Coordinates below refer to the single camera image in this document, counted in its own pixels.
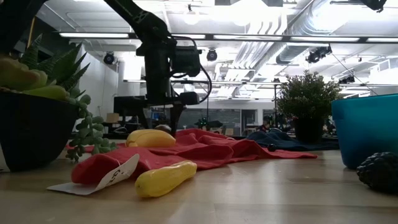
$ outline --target green fruit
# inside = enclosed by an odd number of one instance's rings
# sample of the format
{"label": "green fruit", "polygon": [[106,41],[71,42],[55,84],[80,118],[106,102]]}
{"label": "green fruit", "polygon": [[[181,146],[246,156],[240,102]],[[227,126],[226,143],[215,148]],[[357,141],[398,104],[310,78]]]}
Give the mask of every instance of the green fruit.
{"label": "green fruit", "polygon": [[41,97],[46,97],[50,98],[53,100],[67,100],[67,92],[65,89],[61,86],[45,86],[42,88],[37,88],[34,90],[26,90],[23,91],[23,93],[32,95],[32,96],[41,96]]}
{"label": "green fruit", "polygon": [[113,149],[117,149],[118,147],[115,142],[112,142],[110,145],[110,148],[113,150]]}
{"label": "green fruit", "polygon": [[93,128],[97,131],[102,131],[104,129],[104,126],[102,124],[94,124]]}
{"label": "green fruit", "polygon": [[85,138],[87,135],[88,135],[88,133],[90,133],[90,129],[89,128],[83,128],[83,129],[81,129],[81,130],[79,130],[79,137],[81,137],[81,138]]}
{"label": "green fruit", "polygon": [[88,137],[86,137],[86,138],[84,138],[84,139],[81,140],[81,144],[82,144],[83,146],[92,145],[92,143],[91,143],[92,140],[93,140],[93,137],[88,136]]}
{"label": "green fruit", "polygon": [[79,151],[81,153],[85,153],[86,152],[86,148],[84,146],[82,146],[82,145],[79,145]]}
{"label": "green fruit", "polygon": [[85,94],[84,96],[82,96],[80,98],[80,103],[85,103],[85,104],[90,104],[91,103],[91,97],[87,94]]}
{"label": "green fruit", "polygon": [[98,146],[94,146],[93,152],[91,152],[92,155],[100,153],[100,149]]}
{"label": "green fruit", "polygon": [[94,143],[95,144],[101,144],[102,141],[103,141],[103,139],[101,137],[94,138]]}
{"label": "green fruit", "polygon": [[73,104],[73,105],[76,104],[76,100],[73,99],[73,98],[68,98],[68,102],[69,102],[70,104]]}
{"label": "green fruit", "polygon": [[74,140],[70,141],[69,146],[70,146],[70,147],[75,147],[75,146],[77,146],[79,143],[80,143],[80,140],[79,140],[79,139],[74,139]]}
{"label": "green fruit", "polygon": [[101,146],[103,146],[103,147],[109,147],[109,139],[104,138],[103,141],[102,141],[102,143],[101,143]]}
{"label": "green fruit", "polygon": [[104,122],[104,118],[102,118],[101,116],[96,116],[93,118],[93,123],[95,124],[102,124]]}
{"label": "green fruit", "polygon": [[70,97],[76,98],[80,94],[80,90],[77,87],[74,87],[72,90],[70,90]]}
{"label": "green fruit", "polygon": [[85,118],[85,121],[86,121],[88,124],[92,124],[92,123],[93,123],[93,118],[92,118],[91,116],[87,116],[87,117]]}
{"label": "green fruit", "polygon": [[85,123],[80,123],[80,124],[76,125],[76,129],[77,129],[78,131],[81,130],[81,129],[83,129],[83,128],[87,128],[87,124],[85,124]]}
{"label": "green fruit", "polygon": [[102,136],[103,136],[103,133],[101,131],[95,131],[94,134],[93,134],[94,138],[98,138],[98,137],[102,138]]}
{"label": "green fruit", "polygon": [[79,106],[83,109],[87,109],[87,104],[86,103],[80,103]]}
{"label": "green fruit", "polygon": [[99,147],[99,151],[101,153],[107,153],[107,152],[110,152],[111,149],[109,147]]}
{"label": "green fruit", "polygon": [[80,110],[79,111],[79,118],[85,118],[86,117],[86,111]]}

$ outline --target black bowl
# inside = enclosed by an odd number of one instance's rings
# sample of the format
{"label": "black bowl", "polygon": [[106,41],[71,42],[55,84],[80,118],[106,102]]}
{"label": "black bowl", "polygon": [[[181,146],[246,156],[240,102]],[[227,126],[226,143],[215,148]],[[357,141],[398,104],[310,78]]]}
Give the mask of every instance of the black bowl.
{"label": "black bowl", "polygon": [[68,102],[0,92],[0,172],[45,166],[64,149],[78,118]]}

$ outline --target table surface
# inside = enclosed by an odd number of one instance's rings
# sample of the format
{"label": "table surface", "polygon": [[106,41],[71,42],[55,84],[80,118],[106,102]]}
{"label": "table surface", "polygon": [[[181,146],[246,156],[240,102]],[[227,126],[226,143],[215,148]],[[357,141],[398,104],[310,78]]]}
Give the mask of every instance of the table surface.
{"label": "table surface", "polygon": [[318,159],[258,160],[201,171],[161,198],[140,199],[126,180],[87,197],[45,188],[70,181],[58,159],[0,174],[0,223],[397,223],[398,197],[369,190],[339,151]]}

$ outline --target red towel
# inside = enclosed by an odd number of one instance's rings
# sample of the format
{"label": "red towel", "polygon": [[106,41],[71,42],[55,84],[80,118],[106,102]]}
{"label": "red towel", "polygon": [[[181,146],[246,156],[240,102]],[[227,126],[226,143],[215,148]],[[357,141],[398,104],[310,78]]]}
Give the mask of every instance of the red towel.
{"label": "red towel", "polygon": [[193,161],[198,170],[212,169],[232,162],[255,159],[317,158],[305,152],[276,150],[269,152],[251,140],[232,140],[226,136],[200,129],[179,131],[174,147],[145,148],[122,147],[106,154],[97,154],[79,163],[72,172],[72,181],[81,184],[97,184],[111,170],[139,154],[137,169],[132,178],[145,171],[159,169],[184,160]]}

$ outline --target yellow squash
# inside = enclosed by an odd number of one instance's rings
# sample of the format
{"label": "yellow squash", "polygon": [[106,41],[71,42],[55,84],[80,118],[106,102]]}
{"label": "yellow squash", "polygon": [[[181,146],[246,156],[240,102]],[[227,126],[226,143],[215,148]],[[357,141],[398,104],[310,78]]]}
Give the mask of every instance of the yellow squash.
{"label": "yellow squash", "polygon": [[172,147],[175,138],[161,130],[144,129],[133,131],[126,141],[128,147]]}
{"label": "yellow squash", "polygon": [[160,169],[149,170],[136,180],[136,191],[140,197],[160,197],[180,185],[184,180],[193,177],[197,164],[182,161]]}

